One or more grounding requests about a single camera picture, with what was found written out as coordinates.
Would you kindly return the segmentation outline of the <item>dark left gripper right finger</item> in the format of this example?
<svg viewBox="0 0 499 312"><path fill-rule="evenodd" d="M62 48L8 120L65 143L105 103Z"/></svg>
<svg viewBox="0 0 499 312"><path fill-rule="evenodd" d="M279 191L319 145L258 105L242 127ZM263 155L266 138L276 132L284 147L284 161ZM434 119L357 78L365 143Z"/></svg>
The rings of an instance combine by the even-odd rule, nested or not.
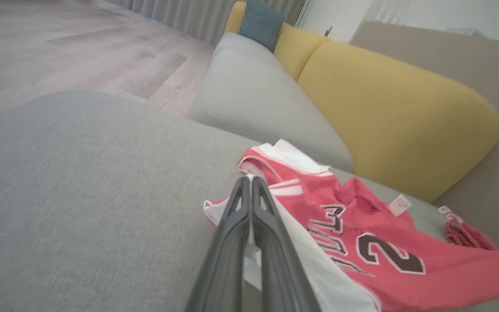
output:
<svg viewBox="0 0 499 312"><path fill-rule="evenodd" d="M251 193L252 227L262 253L262 310L320 312L319 302L265 180L254 177Z"/></svg>

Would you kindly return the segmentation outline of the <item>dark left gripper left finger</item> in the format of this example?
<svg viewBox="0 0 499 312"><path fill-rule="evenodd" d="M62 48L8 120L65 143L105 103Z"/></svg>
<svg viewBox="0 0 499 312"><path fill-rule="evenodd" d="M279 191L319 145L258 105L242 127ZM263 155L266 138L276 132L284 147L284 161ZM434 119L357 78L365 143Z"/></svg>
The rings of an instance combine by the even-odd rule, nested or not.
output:
<svg viewBox="0 0 499 312"><path fill-rule="evenodd" d="M240 312L250 231L251 180L237 180L185 306L186 312Z"/></svg>

